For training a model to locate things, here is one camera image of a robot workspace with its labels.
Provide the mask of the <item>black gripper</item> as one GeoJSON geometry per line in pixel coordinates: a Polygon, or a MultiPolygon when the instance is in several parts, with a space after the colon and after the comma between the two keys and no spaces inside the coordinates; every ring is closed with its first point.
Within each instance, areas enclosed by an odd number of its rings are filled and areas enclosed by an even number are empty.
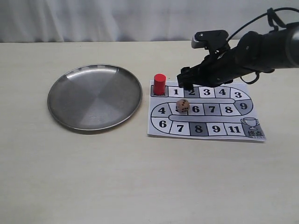
{"type": "Polygon", "coordinates": [[[223,53],[221,57],[198,67],[183,67],[177,75],[178,86],[193,90],[194,85],[217,87],[231,83],[235,78],[250,73],[272,73],[273,68],[260,65],[262,36],[257,32],[246,33],[237,46],[223,53]]]}

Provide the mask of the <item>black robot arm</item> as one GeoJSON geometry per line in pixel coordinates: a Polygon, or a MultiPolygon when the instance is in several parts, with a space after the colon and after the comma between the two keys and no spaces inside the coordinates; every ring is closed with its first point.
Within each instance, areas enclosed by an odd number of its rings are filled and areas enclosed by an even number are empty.
{"type": "Polygon", "coordinates": [[[192,48],[204,48],[209,54],[200,64],[181,69],[177,76],[180,88],[218,87],[251,73],[259,78],[260,73],[299,66],[299,26],[296,23],[264,35],[249,31],[234,48],[227,38],[225,30],[202,31],[193,36],[192,48]]]}

